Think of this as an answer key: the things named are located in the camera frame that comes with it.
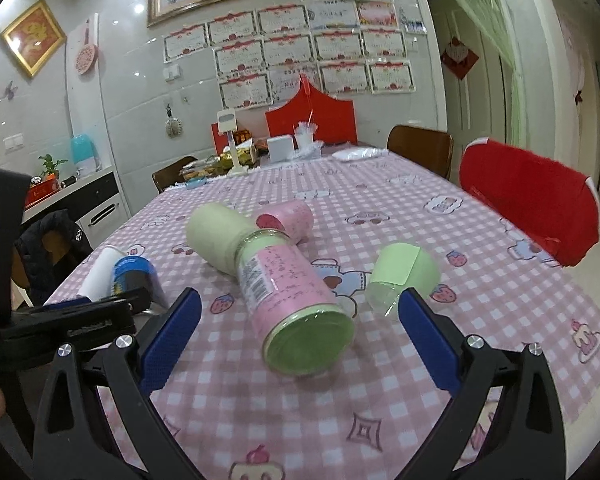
drawer handle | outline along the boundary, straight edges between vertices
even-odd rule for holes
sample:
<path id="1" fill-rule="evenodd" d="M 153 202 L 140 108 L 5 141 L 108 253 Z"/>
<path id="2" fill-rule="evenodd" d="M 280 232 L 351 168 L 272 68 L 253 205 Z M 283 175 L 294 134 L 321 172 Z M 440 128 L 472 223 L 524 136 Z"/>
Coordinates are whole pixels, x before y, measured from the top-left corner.
<path id="1" fill-rule="evenodd" d="M 104 220 L 107 216 L 109 216 L 111 213 L 113 213 L 119 205 L 120 204 L 110 204 L 110 205 L 106 206 L 106 208 L 104 208 L 102 211 L 100 211 L 96 216 L 94 216 L 91 219 L 91 223 L 89 224 L 89 227 L 93 227 L 101 220 Z"/>

pink label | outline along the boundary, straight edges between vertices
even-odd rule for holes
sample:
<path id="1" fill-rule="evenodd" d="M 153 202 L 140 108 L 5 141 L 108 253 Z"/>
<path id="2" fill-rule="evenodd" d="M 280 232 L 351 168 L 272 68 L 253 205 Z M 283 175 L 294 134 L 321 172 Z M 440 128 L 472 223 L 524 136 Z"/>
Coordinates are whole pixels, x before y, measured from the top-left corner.
<path id="1" fill-rule="evenodd" d="M 317 304 L 336 304 L 331 290 L 296 246 L 277 245 L 259 250 L 238 268 L 238 282 L 260 341 L 299 310 Z"/>
<path id="2" fill-rule="evenodd" d="M 292 200 L 264 208 L 258 213 L 256 224 L 261 229 L 279 229 L 297 244 L 314 228 L 314 214 L 304 201 Z"/>

black jacket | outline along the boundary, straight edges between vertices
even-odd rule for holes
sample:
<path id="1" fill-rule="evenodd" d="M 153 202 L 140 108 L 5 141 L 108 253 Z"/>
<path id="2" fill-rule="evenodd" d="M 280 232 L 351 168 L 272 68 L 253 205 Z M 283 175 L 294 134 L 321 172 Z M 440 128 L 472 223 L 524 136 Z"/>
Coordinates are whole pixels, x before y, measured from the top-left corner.
<path id="1" fill-rule="evenodd" d="M 60 233 L 69 242 L 70 254 L 78 263 L 93 251 L 84 232 L 69 218 L 66 209 L 49 213 L 30 225 L 16 240 L 15 246 L 29 279 L 27 294 L 34 306 L 44 304 L 62 281 L 56 277 L 50 255 L 42 245 L 42 237 L 49 231 Z"/>

brush hanging on wall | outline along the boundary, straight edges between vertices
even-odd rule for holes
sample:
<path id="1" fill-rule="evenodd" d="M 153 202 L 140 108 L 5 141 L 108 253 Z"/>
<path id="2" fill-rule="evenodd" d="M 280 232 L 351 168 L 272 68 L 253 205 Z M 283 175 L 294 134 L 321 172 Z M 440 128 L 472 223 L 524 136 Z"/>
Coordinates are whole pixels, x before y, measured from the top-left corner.
<path id="1" fill-rule="evenodd" d="M 171 116 L 171 106 L 167 105 L 167 122 L 165 128 L 168 137 L 179 137 L 182 135 L 182 122 L 177 117 Z"/>

pink cup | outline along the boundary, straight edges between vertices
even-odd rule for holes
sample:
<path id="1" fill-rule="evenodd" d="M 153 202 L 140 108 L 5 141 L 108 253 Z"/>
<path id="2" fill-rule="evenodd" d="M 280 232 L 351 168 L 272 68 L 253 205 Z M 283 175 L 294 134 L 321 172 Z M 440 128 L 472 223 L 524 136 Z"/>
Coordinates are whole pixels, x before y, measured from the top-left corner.
<path id="1" fill-rule="evenodd" d="M 287 234 L 293 244 L 305 238 L 314 228 L 314 214 L 302 200 L 272 204 L 255 215 L 260 229 L 277 229 Z"/>

